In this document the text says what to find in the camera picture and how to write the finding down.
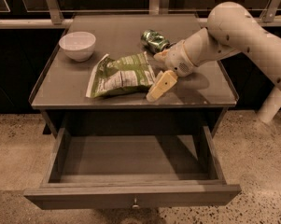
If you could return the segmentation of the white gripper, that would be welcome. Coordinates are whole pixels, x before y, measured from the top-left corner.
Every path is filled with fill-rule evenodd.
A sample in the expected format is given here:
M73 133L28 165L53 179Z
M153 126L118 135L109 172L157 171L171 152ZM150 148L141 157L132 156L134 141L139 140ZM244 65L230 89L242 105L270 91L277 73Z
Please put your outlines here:
M169 69L160 71L154 84L148 90L146 96L149 102L157 101L177 83L177 77L186 77L193 73L195 65L190 61L181 40L169 49L156 53L153 58L158 62L165 62Z

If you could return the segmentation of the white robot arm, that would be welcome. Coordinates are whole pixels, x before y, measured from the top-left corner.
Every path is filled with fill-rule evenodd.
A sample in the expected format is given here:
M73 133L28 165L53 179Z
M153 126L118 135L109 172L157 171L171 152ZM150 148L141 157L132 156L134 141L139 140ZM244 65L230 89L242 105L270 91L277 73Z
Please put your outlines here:
M207 25L154 55L165 65L149 89L147 100L154 102L169 91L179 77L195 68L242 52L269 78L274 88L258 111L258 118L270 122L281 108L281 38L264 30L241 5L224 2L212 9Z

